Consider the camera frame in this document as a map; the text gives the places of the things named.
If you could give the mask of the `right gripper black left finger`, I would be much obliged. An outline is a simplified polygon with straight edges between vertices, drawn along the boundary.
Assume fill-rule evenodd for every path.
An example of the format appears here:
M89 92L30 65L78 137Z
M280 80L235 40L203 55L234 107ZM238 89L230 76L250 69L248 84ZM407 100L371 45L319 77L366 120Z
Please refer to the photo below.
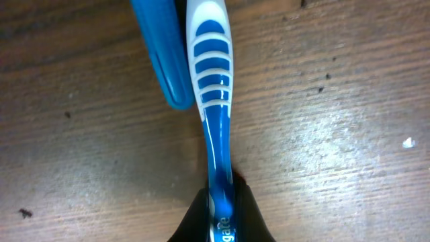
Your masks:
M168 242L209 242L208 190L198 191Z

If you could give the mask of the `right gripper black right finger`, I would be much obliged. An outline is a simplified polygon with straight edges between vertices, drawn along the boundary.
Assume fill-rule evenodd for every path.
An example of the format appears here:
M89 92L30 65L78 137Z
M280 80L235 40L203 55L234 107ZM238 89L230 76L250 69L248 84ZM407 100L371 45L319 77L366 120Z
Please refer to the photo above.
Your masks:
M269 232L250 186L233 171L238 242L275 242Z

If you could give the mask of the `blue white toothbrush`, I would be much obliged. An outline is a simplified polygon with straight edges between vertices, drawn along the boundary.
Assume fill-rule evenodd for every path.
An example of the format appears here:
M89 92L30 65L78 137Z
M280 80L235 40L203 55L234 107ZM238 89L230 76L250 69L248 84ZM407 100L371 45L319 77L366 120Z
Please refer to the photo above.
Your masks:
M230 160L234 59L223 0L187 2L186 41L189 74L208 154L209 240L236 241Z

